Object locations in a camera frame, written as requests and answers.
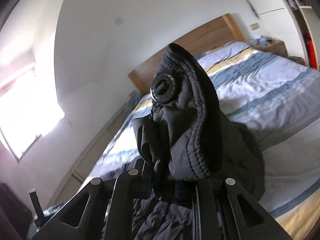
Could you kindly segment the wooden bed headboard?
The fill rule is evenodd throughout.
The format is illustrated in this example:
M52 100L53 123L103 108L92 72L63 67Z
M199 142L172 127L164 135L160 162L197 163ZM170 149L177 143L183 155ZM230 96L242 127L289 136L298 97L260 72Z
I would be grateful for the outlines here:
M231 41L244 41L245 37L238 24L227 13L213 19L181 36L174 43L182 46L191 55L220 48ZM129 75L129 79L141 94L148 94L154 74L161 63L166 48L161 49L140 64Z

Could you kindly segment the bright window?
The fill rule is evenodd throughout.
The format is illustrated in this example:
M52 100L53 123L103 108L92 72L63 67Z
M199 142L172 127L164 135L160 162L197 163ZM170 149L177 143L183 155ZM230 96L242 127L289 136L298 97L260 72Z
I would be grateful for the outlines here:
M1 143L20 161L65 117L50 70L31 51L15 59L1 55Z

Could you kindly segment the beige wall switch plate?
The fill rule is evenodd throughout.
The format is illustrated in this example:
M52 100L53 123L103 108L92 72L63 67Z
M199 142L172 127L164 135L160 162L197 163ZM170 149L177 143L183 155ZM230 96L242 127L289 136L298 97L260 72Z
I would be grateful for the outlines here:
M259 23L253 23L253 24L250 25L250 28L251 28L252 30L255 30L255 29L260 28L260 25L259 25Z

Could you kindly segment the red object in wardrobe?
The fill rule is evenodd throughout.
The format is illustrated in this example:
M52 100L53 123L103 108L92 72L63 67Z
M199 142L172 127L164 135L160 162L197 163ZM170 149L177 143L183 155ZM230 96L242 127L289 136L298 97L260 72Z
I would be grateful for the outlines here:
M307 51L308 51L310 67L317 69L316 53L315 53L315 49L314 49L311 35L309 32L307 32L305 35L305 41L306 41L306 46L307 46Z

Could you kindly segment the black puffer down jacket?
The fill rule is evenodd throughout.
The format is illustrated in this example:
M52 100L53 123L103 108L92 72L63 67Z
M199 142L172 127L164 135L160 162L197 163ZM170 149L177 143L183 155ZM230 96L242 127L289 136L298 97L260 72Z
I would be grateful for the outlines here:
M140 156L152 169L155 196L193 209L197 182L233 178L259 202L265 191L259 146L245 125L222 113L194 57L168 45L150 90L150 114L132 124Z

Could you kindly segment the blue cloth beside bed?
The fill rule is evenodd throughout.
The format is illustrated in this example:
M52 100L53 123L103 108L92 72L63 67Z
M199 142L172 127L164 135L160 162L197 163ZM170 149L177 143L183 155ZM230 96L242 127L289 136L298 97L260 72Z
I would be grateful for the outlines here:
M135 109L135 107L138 105L140 100L142 99L143 94L132 92L130 94L129 101L126 103L125 109L124 109L124 118L126 119L131 112Z

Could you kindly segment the white wardrobe with open shelves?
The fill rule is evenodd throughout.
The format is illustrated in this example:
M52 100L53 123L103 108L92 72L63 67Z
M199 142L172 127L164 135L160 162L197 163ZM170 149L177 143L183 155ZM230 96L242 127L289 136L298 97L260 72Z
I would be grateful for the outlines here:
M287 53L310 67L305 35L310 33L319 70L319 18L306 0L246 0L273 38L285 43Z

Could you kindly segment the striped duvet on bed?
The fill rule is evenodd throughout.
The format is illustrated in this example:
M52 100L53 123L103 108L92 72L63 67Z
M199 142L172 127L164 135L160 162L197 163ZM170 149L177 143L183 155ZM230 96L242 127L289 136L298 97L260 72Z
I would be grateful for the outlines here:
M230 42L198 56L221 111L256 137L265 161L260 205L292 239L319 239L319 72L287 58ZM132 119L150 113L150 94L132 110L80 188L116 178L139 158ZM193 239L192 211L152 196L135 200L134 239Z

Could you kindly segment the wooden nightstand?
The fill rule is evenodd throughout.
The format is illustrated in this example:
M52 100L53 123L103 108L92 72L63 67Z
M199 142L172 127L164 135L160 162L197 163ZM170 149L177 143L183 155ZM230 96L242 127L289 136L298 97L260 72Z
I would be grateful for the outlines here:
M274 55L288 57L285 43L281 40L273 40L272 42L268 42L267 45L258 45L258 46L255 46L255 48L257 50L269 52Z

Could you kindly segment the items on nightstand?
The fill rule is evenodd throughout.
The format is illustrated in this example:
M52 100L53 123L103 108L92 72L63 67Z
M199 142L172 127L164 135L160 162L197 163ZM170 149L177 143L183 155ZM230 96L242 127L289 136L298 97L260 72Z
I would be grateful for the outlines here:
M251 42L255 46L266 46L269 43L272 43L272 38L263 36L263 35L255 35L252 39Z

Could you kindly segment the low wall panel cabinet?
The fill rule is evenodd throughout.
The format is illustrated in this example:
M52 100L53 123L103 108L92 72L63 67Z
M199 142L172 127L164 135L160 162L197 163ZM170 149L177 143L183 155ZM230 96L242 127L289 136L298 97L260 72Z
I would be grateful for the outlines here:
M86 146L64 176L47 207L69 200L80 189L110 141L121 128L125 119L125 107L123 105Z

